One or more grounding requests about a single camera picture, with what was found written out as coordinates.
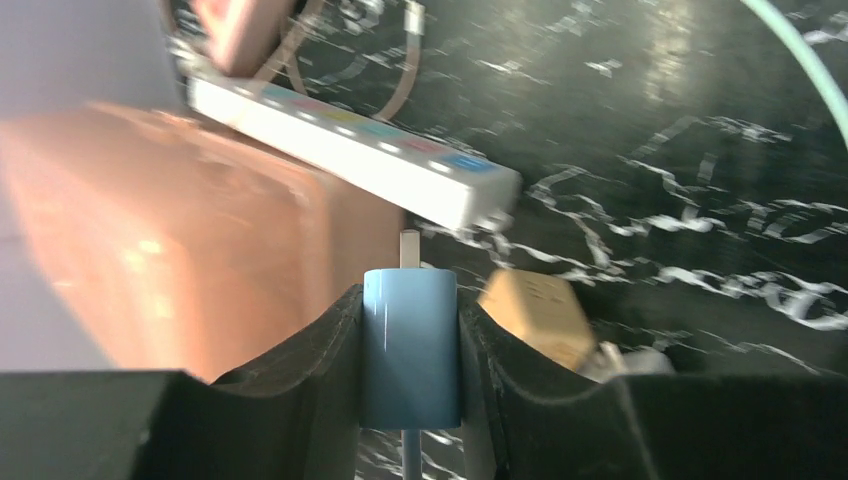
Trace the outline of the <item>pink plastic storage box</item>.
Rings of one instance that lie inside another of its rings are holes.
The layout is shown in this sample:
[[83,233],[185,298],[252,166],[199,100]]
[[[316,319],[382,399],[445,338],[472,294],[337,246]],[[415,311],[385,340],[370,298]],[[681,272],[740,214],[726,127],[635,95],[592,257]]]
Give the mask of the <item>pink plastic storage box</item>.
[[200,119],[23,116],[1,160],[33,260],[120,367],[215,380],[398,262],[399,207]]

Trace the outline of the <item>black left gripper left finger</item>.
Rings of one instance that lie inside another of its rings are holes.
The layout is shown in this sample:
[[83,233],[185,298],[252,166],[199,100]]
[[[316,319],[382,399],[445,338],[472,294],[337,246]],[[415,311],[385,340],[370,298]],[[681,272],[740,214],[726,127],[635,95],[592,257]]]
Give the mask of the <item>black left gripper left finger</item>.
[[350,479],[360,286],[206,384],[175,370],[1,377],[5,479]]

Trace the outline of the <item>white power strip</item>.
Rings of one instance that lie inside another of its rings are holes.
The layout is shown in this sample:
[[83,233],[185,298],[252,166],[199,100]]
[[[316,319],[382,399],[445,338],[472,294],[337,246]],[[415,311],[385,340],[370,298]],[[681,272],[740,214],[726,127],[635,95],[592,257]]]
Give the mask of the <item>white power strip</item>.
[[283,151],[446,229],[500,231],[518,172],[391,125],[268,84],[192,76],[197,113]]

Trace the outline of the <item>tan cube socket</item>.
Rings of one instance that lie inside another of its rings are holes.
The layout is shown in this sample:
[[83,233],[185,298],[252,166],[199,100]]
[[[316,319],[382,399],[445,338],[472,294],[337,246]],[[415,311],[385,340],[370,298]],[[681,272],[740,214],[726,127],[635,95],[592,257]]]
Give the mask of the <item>tan cube socket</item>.
[[501,328],[571,371],[595,351],[597,341],[565,280],[517,269],[497,269],[478,304]]

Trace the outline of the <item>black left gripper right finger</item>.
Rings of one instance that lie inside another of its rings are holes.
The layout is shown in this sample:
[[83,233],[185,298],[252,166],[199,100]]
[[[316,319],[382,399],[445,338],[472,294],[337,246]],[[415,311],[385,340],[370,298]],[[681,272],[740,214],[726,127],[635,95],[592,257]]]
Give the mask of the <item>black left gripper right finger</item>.
[[458,313],[471,479],[843,479],[847,383],[566,370],[479,306]]

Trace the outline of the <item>white cube socket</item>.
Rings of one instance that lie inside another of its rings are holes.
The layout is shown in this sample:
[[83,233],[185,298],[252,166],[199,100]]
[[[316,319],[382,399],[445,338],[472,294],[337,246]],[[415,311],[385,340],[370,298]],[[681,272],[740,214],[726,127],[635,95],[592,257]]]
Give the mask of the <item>white cube socket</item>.
[[601,342],[577,373],[597,383],[605,383],[624,375],[673,374],[670,359],[653,348],[622,353],[616,344]]

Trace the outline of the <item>light blue plug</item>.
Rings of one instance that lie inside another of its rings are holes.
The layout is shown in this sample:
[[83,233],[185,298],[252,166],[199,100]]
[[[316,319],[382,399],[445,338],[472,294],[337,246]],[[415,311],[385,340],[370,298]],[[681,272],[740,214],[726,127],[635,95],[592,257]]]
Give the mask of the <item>light blue plug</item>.
[[420,264],[420,234],[404,230],[396,268],[364,275],[360,424],[434,430],[460,423],[456,276]]

